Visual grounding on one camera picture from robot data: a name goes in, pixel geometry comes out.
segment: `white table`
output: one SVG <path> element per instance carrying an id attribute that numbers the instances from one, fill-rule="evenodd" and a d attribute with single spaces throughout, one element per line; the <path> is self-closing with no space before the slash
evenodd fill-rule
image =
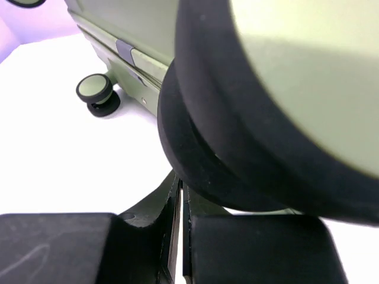
<path id="1" fill-rule="evenodd" d="M 20 46 L 0 64 L 0 214 L 118 214 L 169 173 L 142 106 L 122 95 L 119 110 L 99 119 L 76 96 L 82 78 L 105 71 L 82 35 Z M 326 224 L 349 283 L 378 284 L 379 229 Z M 185 283 L 178 251 L 176 282 Z"/>

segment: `caster wheel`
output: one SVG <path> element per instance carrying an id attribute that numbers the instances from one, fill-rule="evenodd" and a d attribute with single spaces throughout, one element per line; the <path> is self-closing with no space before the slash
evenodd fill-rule
<path id="1" fill-rule="evenodd" d="M 120 106 L 120 98 L 113 91 L 111 80 L 103 74 L 82 79 L 76 87 L 76 94 L 96 117 L 110 115 Z"/>
<path id="2" fill-rule="evenodd" d="M 106 117 L 112 114 L 120 106 L 120 98 L 112 91 L 110 97 L 102 104 L 87 104 L 88 110 L 96 117 Z"/>
<path id="3" fill-rule="evenodd" d="M 8 2 L 21 8 L 35 8 L 45 3 L 46 0 L 8 0 Z"/>

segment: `white tabletop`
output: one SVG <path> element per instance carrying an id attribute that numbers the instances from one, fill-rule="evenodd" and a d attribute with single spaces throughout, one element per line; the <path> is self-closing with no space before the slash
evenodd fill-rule
<path id="1" fill-rule="evenodd" d="M 82 78 L 106 71 L 82 35 L 20 46 L 0 64 L 0 214 L 118 214 L 169 173 L 142 106 L 122 95 L 119 110 L 99 119 L 76 96 Z M 378 284 L 379 229 L 325 223 L 349 283 Z M 185 283 L 178 251 L 176 283 Z"/>

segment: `black trim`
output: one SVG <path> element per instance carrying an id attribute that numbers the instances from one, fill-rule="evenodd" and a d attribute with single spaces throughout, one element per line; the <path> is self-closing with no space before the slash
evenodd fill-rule
<path id="1" fill-rule="evenodd" d="M 175 60 L 184 102 L 222 161 L 254 185 L 249 143 L 256 141 L 297 177 L 265 192 L 308 214 L 378 224 L 379 180 L 319 149 L 271 101 L 239 44 L 229 2 L 215 9 L 211 0 L 182 0 L 179 7 Z M 199 64 L 208 78 L 197 74 Z M 226 131 L 225 122 L 242 128 Z"/>
<path id="2" fill-rule="evenodd" d="M 23 3 L 17 2 L 16 0 L 7 0 L 7 1 L 9 3 L 12 3 L 13 5 L 16 5 L 16 6 L 21 7 L 21 8 L 35 8 L 35 7 L 38 7 L 38 6 L 41 6 L 42 4 L 44 4 L 46 0 L 39 0 L 33 4 L 23 4 Z"/>
<path id="3" fill-rule="evenodd" d="M 158 129 L 162 147 L 173 169 L 201 196 L 218 205 L 242 211 L 286 208 L 242 182 L 196 135 L 181 98 L 174 63 L 166 73 L 159 94 Z"/>
<path id="4" fill-rule="evenodd" d="M 105 86 L 104 88 L 98 92 L 97 94 L 93 95 L 93 96 L 83 96 L 80 92 L 79 92 L 79 88 L 80 88 L 80 85 L 81 83 L 86 80 L 87 78 L 90 78 L 92 76 L 102 76 L 106 83 L 105 83 Z M 85 103 L 87 104 L 96 104 L 97 102 L 100 102 L 102 101 L 103 99 L 105 99 L 107 96 L 109 96 L 109 94 L 113 91 L 113 85 L 112 85 L 112 82 L 111 80 L 104 74 L 91 74 L 85 78 L 83 78 L 79 83 L 78 85 L 76 86 L 76 94 L 78 95 L 78 97 L 84 101 Z"/>
<path id="5" fill-rule="evenodd" d="M 118 94 L 115 91 L 113 91 L 110 98 L 103 104 L 87 104 L 87 108 L 91 112 L 91 114 L 96 117 L 106 117 L 107 115 L 110 115 L 113 112 L 115 112 L 120 106 L 120 104 L 120 97 L 118 97 Z"/>

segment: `lavender background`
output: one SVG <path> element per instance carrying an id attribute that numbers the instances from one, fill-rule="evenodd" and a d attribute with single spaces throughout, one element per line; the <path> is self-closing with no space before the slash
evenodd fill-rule
<path id="1" fill-rule="evenodd" d="M 24 9 L 0 0 L 0 62 L 20 44 L 78 33 L 64 0 L 47 0 L 42 6 Z"/>

